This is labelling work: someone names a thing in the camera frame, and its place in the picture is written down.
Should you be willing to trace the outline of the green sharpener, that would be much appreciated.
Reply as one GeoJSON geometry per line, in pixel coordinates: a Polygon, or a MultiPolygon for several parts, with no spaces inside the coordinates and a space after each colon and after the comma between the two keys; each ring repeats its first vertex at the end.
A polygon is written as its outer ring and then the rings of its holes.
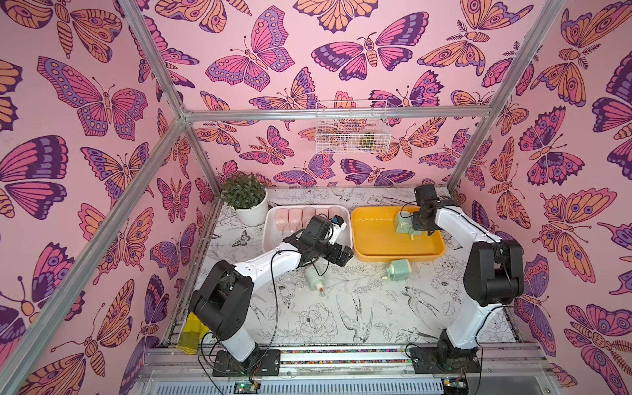
{"type": "Polygon", "coordinates": [[[306,281],[309,289],[312,292],[316,292],[318,295],[324,294],[324,278],[320,276],[313,266],[306,268],[305,272],[306,281]]]}
{"type": "Polygon", "coordinates": [[[388,281],[404,281],[411,276],[411,271],[411,263],[407,259],[393,260],[388,264],[383,279],[388,281]]]}
{"type": "Polygon", "coordinates": [[[423,234],[423,232],[422,232],[422,231],[418,231],[418,230],[412,230],[412,231],[409,233],[409,235],[410,235],[410,237],[411,237],[411,240],[415,240],[415,238],[416,238],[417,236],[420,236],[420,235],[422,235],[422,234],[423,234]]]}
{"type": "Polygon", "coordinates": [[[400,235],[413,236],[415,230],[412,219],[413,215],[409,212],[397,212],[394,220],[395,232],[400,235]]]}

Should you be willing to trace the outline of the pink sharpener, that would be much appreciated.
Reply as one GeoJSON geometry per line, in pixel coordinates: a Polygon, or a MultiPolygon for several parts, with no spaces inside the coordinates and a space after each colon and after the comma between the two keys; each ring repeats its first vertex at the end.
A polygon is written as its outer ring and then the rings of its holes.
{"type": "Polygon", "coordinates": [[[309,223],[311,218],[315,215],[315,208],[303,207],[301,214],[302,214],[302,222],[309,223]]]}
{"type": "Polygon", "coordinates": [[[342,210],[339,207],[330,207],[329,208],[329,217],[334,218],[335,216],[342,216],[342,210]]]}
{"type": "Polygon", "coordinates": [[[289,228],[289,211],[287,209],[279,208],[276,210],[275,225],[282,234],[289,228]]]}
{"type": "Polygon", "coordinates": [[[329,217],[329,210],[327,208],[323,208],[323,207],[317,208],[315,210],[315,213],[317,216],[326,217],[326,218],[329,217]]]}
{"type": "Polygon", "coordinates": [[[288,224],[291,232],[296,232],[303,228],[301,208],[294,207],[289,210],[288,224]]]}

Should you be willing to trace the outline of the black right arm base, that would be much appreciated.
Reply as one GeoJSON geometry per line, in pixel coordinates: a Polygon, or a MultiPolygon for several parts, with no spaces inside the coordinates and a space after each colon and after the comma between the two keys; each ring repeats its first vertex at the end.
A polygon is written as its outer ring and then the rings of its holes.
{"type": "Polygon", "coordinates": [[[422,347],[408,343],[405,354],[411,360],[416,374],[469,374],[480,373],[481,364],[477,357],[478,347],[460,349],[455,347],[447,330],[439,336],[435,347],[422,347]]]}

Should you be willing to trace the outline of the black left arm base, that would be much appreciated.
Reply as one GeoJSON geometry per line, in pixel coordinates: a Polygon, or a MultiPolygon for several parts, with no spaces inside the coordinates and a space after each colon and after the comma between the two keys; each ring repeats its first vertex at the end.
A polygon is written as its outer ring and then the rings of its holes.
{"type": "Polygon", "coordinates": [[[281,351],[255,347],[245,361],[235,360],[228,351],[217,352],[213,363],[213,377],[278,376],[281,368],[281,351]]]}

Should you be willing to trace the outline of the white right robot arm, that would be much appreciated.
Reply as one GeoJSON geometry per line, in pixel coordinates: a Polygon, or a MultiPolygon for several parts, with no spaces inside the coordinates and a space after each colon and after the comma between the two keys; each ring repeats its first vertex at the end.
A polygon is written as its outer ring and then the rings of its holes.
{"type": "Polygon", "coordinates": [[[445,231],[469,252],[463,275],[468,299],[441,333],[437,352],[445,360],[473,356],[487,319],[523,294],[523,247],[492,234],[455,202],[440,199],[433,184],[416,187],[414,194],[418,210],[412,214],[413,229],[429,235],[445,231]]]}

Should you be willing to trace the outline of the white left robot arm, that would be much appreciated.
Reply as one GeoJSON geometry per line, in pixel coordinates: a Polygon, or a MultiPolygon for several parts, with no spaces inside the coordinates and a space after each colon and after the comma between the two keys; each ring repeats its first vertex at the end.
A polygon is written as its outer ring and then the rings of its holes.
{"type": "Polygon", "coordinates": [[[228,354],[245,368],[263,352],[245,328],[253,293],[277,277],[323,259],[339,267],[353,257],[352,248],[337,242],[347,228],[340,216],[314,216],[306,228],[285,237],[278,247],[248,261],[218,261],[202,286],[193,292],[189,313],[206,326],[228,354]]]}

